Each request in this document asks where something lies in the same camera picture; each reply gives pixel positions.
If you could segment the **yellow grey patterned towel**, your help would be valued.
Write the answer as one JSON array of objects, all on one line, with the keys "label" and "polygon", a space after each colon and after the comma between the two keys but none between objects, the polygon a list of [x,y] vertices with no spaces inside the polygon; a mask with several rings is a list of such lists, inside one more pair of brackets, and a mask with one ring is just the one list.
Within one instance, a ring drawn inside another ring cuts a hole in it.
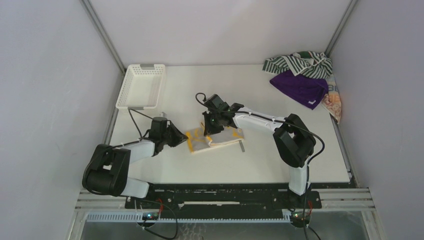
[{"label": "yellow grey patterned towel", "polygon": [[212,150],[224,145],[241,142],[245,139],[241,128],[224,127],[224,130],[213,135],[204,136],[205,124],[185,132],[188,137],[187,145],[192,154]]}]

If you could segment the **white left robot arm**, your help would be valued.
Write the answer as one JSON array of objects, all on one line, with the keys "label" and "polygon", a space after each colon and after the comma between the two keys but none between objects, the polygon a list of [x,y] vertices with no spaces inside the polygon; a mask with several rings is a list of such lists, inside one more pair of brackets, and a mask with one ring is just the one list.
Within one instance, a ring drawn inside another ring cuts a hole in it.
[{"label": "white left robot arm", "polygon": [[148,182],[129,176],[130,165],[157,156],[165,146],[174,148],[187,140],[170,120],[154,117],[150,129],[134,141],[97,145],[84,170],[82,186],[95,195],[137,198],[138,204],[149,209],[157,196],[149,190]]}]

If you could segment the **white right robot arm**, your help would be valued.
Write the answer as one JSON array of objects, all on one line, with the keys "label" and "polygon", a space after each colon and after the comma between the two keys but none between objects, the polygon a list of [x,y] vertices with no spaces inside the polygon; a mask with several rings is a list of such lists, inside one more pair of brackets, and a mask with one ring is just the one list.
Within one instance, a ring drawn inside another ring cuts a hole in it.
[{"label": "white right robot arm", "polygon": [[206,108],[203,112],[205,136],[216,135],[227,127],[272,135],[280,158],[289,167],[289,203],[295,208],[308,203],[309,163],[316,157],[314,148],[320,138],[308,130],[298,115],[266,115],[240,103],[229,105],[217,94],[204,97],[198,103]]}]

